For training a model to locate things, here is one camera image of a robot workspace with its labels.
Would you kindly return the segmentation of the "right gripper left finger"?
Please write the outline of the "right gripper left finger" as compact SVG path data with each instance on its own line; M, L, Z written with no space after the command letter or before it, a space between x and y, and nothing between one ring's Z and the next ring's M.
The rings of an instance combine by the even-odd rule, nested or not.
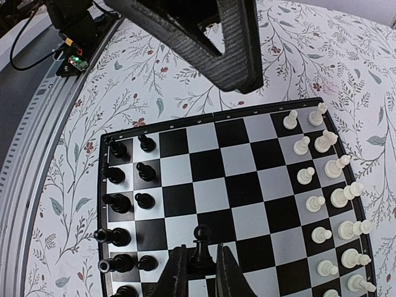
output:
M187 262L186 246L183 244L175 247L153 291L153 296L188 296Z

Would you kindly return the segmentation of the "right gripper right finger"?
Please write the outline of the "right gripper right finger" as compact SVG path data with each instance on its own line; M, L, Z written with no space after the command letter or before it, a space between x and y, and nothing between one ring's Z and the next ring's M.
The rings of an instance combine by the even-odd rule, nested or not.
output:
M256 297L228 246L217 247L215 296Z

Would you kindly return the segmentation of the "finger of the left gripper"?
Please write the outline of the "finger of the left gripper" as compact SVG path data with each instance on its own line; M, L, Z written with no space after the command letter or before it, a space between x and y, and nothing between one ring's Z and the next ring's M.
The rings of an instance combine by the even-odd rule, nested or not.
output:
M264 84L256 2L110 0L105 4L163 42L224 92Z

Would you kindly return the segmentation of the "black chess pawn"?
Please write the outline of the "black chess pawn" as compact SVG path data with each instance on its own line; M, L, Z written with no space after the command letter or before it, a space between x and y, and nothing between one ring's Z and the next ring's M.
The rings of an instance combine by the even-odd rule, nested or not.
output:
M144 152L152 152L155 150L156 143L152 138L147 137L145 134L139 134L138 140L140 142L140 147Z
M194 242L196 249L187 264L190 275L215 275L216 263L209 253L209 238L211 230L207 225L201 224L194 229Z
M155 205L155 199L148 193L137 193L134 198L142 209L151 209Z

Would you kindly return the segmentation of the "black chess piece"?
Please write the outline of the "black chess piece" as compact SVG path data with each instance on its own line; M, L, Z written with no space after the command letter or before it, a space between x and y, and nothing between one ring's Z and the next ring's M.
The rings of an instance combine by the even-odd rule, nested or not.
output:
M130 233L124 228L100 228L93 233L93 237L99 243L113 244L117 247L127 246L131 242Z

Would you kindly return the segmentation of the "black and grey chessboard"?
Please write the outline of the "black and grey chessboard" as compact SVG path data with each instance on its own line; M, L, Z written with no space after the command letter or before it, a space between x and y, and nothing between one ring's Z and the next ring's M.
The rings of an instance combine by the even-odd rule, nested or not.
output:
M209 252L228 246L257 296L278 296L268 282L272 272L271 232L263 192L272 191L270 171L280 166L272 115L280 108L320 98L259 105L137 129L105 134L100 139L98 229L124 228L127 246L99 244L103 296L131 286L147 296L157 285L172 250L196 248L194 229L211 230ZM144 152L145 134L156 143ZM110 161L109 142L123 142L126 163ZM151 209L135 201L137 193L155 199Z

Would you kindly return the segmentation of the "black chess rook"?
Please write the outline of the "black chess rook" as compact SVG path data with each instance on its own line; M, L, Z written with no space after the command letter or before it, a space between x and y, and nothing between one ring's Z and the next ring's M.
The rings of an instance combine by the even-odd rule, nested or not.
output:
M112 163L126 163L130 160L127 146L120 141L111 140L109 142L110 161Z

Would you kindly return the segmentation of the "row of white chess pieces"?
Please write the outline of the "row of white chess pieces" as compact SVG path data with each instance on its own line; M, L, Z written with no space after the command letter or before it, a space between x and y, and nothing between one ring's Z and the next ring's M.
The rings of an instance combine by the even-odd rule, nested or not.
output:
M278 296L376 296L371 223L350 156L318 101L272 115L280 166L263 192Z

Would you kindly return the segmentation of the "floral patterned table mat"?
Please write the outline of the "floral patterned table mat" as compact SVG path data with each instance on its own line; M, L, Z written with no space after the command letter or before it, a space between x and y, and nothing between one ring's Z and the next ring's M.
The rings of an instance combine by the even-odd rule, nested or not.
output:
M95 223L103 133L299 98L327 103L372 221L377 292L395 295L395 30L302 2L258 1L264 86L214 87L125 21L105 46L51 156L30 240L24 296L100 296Z

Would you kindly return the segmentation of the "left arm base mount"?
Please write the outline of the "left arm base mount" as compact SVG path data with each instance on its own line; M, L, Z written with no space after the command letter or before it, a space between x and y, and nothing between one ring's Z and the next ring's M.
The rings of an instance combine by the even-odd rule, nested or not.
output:
M60 77L86 71L110 28L121 15L96 1L45 1L49 17L59 36L64 61L56 71Z

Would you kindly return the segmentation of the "front aluminium rail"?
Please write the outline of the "front aluminium rail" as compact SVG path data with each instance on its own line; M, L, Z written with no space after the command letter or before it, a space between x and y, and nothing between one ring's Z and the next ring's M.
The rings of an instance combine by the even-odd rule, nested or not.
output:
M101 296L97 172L102 134L135 115L122 86L130 25L117 20L80 76L56 62L1 168L1 295Z

